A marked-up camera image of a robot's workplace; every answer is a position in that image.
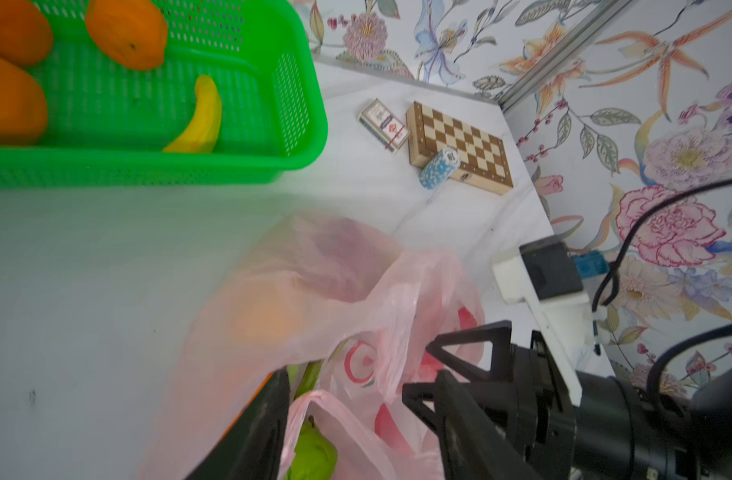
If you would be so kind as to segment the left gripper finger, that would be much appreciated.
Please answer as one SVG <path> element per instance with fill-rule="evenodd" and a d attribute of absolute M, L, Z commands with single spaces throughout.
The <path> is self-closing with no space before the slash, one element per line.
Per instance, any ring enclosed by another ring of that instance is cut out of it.
<path fill-rule="evenodd" d="M 288 373 L 277 370 L 188 477 L 277 479 L 290 403 Z"/>

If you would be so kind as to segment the green fruit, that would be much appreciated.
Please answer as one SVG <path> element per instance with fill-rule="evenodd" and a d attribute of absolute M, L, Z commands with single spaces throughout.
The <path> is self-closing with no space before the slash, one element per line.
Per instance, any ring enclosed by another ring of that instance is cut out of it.
<path fill-rule="evenodd" d="M 316 427 L 312 416 L 302 425 L 294 453 L 286 480 L 329 480 L 334 474 L 338 451 Z"/>

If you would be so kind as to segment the pink plastic bag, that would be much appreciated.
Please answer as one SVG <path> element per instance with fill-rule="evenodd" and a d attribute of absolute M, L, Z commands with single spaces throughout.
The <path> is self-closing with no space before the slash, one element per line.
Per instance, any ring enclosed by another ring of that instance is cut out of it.
<path fill-rule="evenodd" d="M 403 404 L 441 363 L 439 334 L 482 325 L 478 292 L 450 251 L 415 252 L 364 223 L 303 212 L 274 227 L 185 337 L 138 475 L 183 479 L 269 374 L 320 362 L 291 403 L 279 477 L 299 462 L 306 420 L 336 449 L 336 479 L 439 479 L 436 437 Z"/>

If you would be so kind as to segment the orange fruit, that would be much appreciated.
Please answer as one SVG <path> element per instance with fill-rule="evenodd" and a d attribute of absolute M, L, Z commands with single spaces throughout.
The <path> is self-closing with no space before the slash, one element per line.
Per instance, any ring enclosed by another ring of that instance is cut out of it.
<path fill-rule="evenodd" d="M 0 57 L 20 67 L 43 61 L 54 35 L 45 15 L 27 0 L 0 0 Z"/>
<path fill-rule="evenodd" d="M 47 100 L 38 82 L 0 58 L 0 145 L 32 144 L 47 125 Z"/>
<path fill-rule="evenodd" d="M 139 71 L 161 66 L 168 25 L 147 0 L 91 0 L 85 25 L 96 46 L 120 65 Z"/>

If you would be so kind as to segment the wooden chessboard box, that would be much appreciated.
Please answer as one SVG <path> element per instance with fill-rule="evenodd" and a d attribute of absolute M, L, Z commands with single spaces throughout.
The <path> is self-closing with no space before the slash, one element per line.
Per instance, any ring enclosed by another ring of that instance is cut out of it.
<path fill-rule="evenodd" d="M 424 168 L 442 149 L 457 151 L 461 164 L 451 178 L 499 195 L 514 188 L 502 139 L 419 102 L 406 112 L 409 163 Z"/>

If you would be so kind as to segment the blue poker chip stack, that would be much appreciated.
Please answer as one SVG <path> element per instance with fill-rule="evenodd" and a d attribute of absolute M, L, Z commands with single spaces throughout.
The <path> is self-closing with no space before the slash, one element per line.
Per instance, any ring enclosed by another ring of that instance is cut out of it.
<path fill-rule="evenodd" d="M 456 149 L 442 148 L 421 170 L 420 185 L 425 189 L 435 190 L 448 180 L 460 165 L 461 158 Z"/>

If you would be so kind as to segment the playing card deck box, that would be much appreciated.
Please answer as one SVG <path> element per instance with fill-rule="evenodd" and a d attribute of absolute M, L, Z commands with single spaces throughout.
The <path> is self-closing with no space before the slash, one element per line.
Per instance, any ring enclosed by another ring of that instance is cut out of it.
<path fill-rule="evenodd" d="M 379 99 L 374 99 L 359 113 L 358 121 L 391 153 L 399 151 L 410 136 L 403 121 Z"/>

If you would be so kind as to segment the yellow banana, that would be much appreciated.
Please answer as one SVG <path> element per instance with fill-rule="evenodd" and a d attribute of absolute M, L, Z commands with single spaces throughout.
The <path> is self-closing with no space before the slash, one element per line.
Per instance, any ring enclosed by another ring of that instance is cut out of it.
<path fill-rule="evenodd" d="M 201 75 L 194 90 L 193 116 L 182 133 L 163 149 L 164 153 L 210 154 L 216 146 L 223 109 L 216 83 L 210 76 Z"/>

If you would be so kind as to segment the green plastic basket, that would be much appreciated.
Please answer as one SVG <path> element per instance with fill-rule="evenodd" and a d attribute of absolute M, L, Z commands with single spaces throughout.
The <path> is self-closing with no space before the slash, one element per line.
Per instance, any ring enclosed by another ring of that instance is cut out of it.
<path fill-rule="evenodd" d="M 85 27 L 84 1 L 39 1 L 55 36 L 30 69 L 48 104 L 32 146 L 0 146 L 0 189 L 258 184 L 322 153 L 328 122 L 304 28 L 283 1 L 161 1 L 159 68 L 125 68 Z M 190 122 L 198 77 L 222 122 L 209 154 L 167 153 Z"/>

